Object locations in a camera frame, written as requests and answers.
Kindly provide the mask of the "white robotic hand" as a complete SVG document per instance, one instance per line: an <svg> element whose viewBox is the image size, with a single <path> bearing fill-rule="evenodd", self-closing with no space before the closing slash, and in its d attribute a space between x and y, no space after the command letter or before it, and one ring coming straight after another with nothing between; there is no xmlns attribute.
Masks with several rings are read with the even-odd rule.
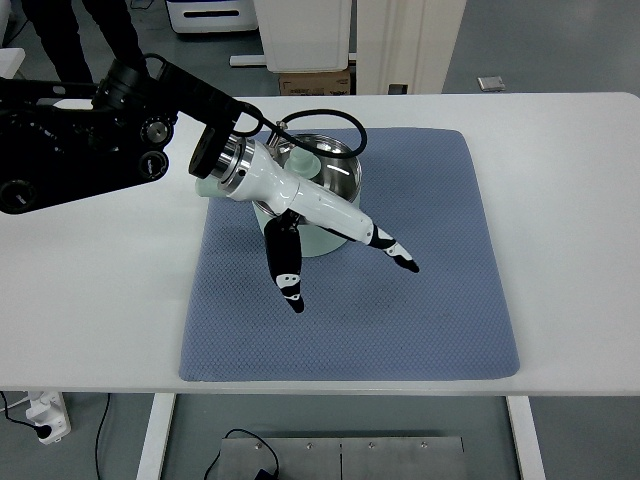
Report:
<svg viewBox="0 0 640 480"><path fill-rule="evenodd" d="M300 215L312 224L383 251L401 268L420 271L409 252L368 215L337 194L282 168L259 141L231 138L212 169L212 177L225 196L262 202L279 215L264 227L267 263L274 284L296 313L304 311Z"/></svg>

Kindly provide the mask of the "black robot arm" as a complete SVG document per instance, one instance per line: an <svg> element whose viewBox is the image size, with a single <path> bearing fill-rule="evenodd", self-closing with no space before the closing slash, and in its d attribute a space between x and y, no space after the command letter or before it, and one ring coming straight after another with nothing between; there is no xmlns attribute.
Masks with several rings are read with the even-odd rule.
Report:
<svg viewBox="0 0 640 480"><path fill-rule="evenodd" d="M257 107L170 62L151 76L117 61L96 85L3 80L2 211L24 214L158 180L169 166L164 149L179 114L204 125L190 173L213 180L230 199L270 210L268 267L294 311L304 308L301 221L417 270L407 250L353 203L278 162L281 140L313 160L330 158L329 150L290 135L285 122L268 122Z"/></svg>

